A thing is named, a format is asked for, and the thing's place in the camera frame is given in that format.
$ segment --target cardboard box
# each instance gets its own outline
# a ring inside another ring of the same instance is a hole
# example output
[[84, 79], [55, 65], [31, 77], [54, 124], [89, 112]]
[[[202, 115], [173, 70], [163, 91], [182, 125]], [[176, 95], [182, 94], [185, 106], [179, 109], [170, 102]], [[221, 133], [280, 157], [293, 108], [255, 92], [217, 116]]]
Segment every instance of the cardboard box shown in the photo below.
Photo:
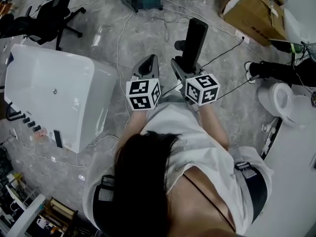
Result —
[[270, 10], [269, 0], [223, 0], [221, 14], [224, 20], [244, 32], [263, 46], [270, 45], [269, 39], [286, 40], [284, 11], [275, 0]]

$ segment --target office chair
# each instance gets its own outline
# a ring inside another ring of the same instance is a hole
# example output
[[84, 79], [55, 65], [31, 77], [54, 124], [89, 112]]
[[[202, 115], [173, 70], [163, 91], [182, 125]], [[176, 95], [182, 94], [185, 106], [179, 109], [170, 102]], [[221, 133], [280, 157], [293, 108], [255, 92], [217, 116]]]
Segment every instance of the office chair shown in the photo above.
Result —
[[70, 28], [67, 24], [80, 12], [85, 13], [82, 7], [76, 12], [70, 13], [68, 9], [70, 0], [53, 0], [43, 5], [36, 18], [30, 17], [30, 7], [25, 17], [14, 19], [11, 14], [0, 19], [0, 39], [18, 35], [26, 35], [32, 41], [43, 45], [57, 38], [56, 50], [61, 51], [60, 41], [64, 29], [74, 32], [78, 38], [82, 33]]

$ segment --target white toilet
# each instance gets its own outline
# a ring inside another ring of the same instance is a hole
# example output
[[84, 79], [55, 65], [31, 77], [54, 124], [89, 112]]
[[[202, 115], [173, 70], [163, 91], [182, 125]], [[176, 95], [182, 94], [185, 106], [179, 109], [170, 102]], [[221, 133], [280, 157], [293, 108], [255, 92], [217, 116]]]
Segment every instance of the white toilet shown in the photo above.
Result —
[[311, 99], [303, 95], [294, 95], [285, 83], [275, 83], [271, 87], [260, 87], [258, 98], [263, 107], [275, 117], [293, 128], [304, 128], [316, 119], [316, 110]]

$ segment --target white shirt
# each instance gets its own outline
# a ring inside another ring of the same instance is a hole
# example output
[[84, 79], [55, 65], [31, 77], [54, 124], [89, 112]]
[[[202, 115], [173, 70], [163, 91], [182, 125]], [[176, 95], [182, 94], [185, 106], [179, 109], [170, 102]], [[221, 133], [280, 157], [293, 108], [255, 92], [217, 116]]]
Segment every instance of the white shirt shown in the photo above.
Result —
[[[174, 144], [170, 155], [167, 189], [172, 189], [177, 179], [190, 167], [198, 167], [213, 183], [219, 196], [229, 208], [237, 234], [244, 234], [250, 226], [252, 218], [249, 216], [244, 194], [235, 175], [234, 158], [200, 126], [197, 115], [185, 103], [164, 103], [158, 105], [147, 115], [148, 123], [142, 134], [147, 131], [157, 133], [181, 134]], [[268, 188], [268, 198], [271, 195], [270, 170], [251, 147], [240, 147], [240, 154], [244, 161], [258, 167], [263, 174]], [[83, 209], [87, 218], [96, 226], [93, 220], [93, 196], [101, 177], [113, 173], [114, 158], [111, 155], [95, 155], [91, 170], [86, 180], [83, 194]]]

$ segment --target gray marble floor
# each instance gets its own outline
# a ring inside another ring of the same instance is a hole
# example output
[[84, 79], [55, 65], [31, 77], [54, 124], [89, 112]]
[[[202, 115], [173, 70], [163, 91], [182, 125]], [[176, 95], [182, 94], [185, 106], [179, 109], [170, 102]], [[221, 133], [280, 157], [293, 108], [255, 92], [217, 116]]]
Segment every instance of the gray marble floor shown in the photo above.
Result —
[[[71, 0], [70, 8], [92, 1], [95, 0]], [[218, 17], [218, 1], [220, 0], [169, 1], [183, 5], [207, 18], [213, 24], [219, 25], [230, 33], [235, 33], [234, 27], [226, 24]], [[15, 14], [24, 15], [27, 8], [31, 5], [33, 6], [31, 14], [34, 13], [35, 9], [43, 3], [43, 0], [15, 0], [15, 3], [19, 6]], [[190, 11], [167, 1], [164, 1], [163, 5], [172, 10], [193, 15]], [[78, 39], [76, 35], [65, 31], [61, 41], [63, 51], [87, 56], [101, 62], [107, 61], [116, 68], [118, 37], [122, 32], [125, 21], [132, 12], [119, 0], [101, 0], [83, 7], [87, 9], [87, 13], [78, 15], [70, 24], [71, 27], [82, 31], [83, 37]], [[164, 38], [164, 22], [161, 20], [150, 22], [153, 21], [153, 16], [164, 18], [167, 21], [181, 21], [183, 23], [168, 23], [169, 40], [165, 41], [164, 39], [167, 39], [167, 36]], [[184, 40], [186, 37], [188, 19], [184, 17], [190, 18], [166, 9], [163, 11], [156, 9], [142, 10], [138, 14], [132, 15], [126, 24], [118, 49], [118, 64], [122, 74], [123, 86], [130, 78], [132, 67], [143, 57], [150, 54], [158, 56], [160, 82], [164, 86], [164, 91], [166, 92], [176, 85], [177, 80], [172, 72], [170, 60], [179, 55], [179, 52], [174, 48], [174, 43], [177, 40]], [[100, 41], [97, 43], [96, 39], [98, 36], [100, 36]], [[14, 43], [20, 43], [21, 41], [21, 37], [0, 39], [0, 50], [6, 46], [6, 50], [0, 55], [1, 85], [5, 83], [5, 63], [10, 49]], [[27, 40], [25, 44], [37, 45], [31, 40]], [[207, 63], [236, 44], [237, 41], [230, 35], [210, 26], [199, 63], [202, 65]], [[42, 47], [54, 49], [55, 41], [46, 43]], [[287, 55], [278, 52], [273, 47], [262, 47], [254, 42], [248, 44], [248, 47], [266, 61], [281, 63], [289, 61]], [[245, 62], [259, 62], [260, 60], [257, 55], [241, 45], [215, 60], [206, 69], [212, 72], [220, 82], [220, 95], [223, 95], [246, 80]], [[261, 126], [263, 123], [271, 122], [273, 117], [258, 102], [256, 92], [260, 84], [260, 80], [256, 84], [247, 83], [214, 103], [219, 119], [227, 130], [233, 146], [253, 146], [258, 151], [262, 149], [265, 135], [261, 132]], [[117, 83], [104, 132], [98, 139], [106, 134], [114, 134], [119, 137], [123, 132], [127, 119], [125, 97], [119, 83]], [[0, 141], [4, 141], [8, 137], [9, 129], [12, 131], [13, 128], [16, 129], [19, 139], [25, 142], [37, 155], [47, 158], [55, 157], [59, 161], [69, 162], [74, 165], [78, 164], [75, 153], [55, 147], [54, 143], [48, 138], [40, 142], [31, 142], [29, 140], [31, 131], [22, 125], [21, 121], [0, 121]], [[111, 149], [115, 142], [115, 138], [109, 137], [100, 141], [96, 146], [88, 147], [83, 153], [78, 155], [79, 163], [81, 165], [89, 164], [95, 153], [103, 153]], [[7, 142], [5, 146], [12, 159], [14, 168], [17, 171], [22, 171], [31, 185], [38, 187], [47, 198], [53, 196], [70, 208], [82, 213], [81, 197], [84, 181], [79, 179], [79, 175], [86, 177], [89, 167], [75, 167], [40, 158], [17, 140]]]

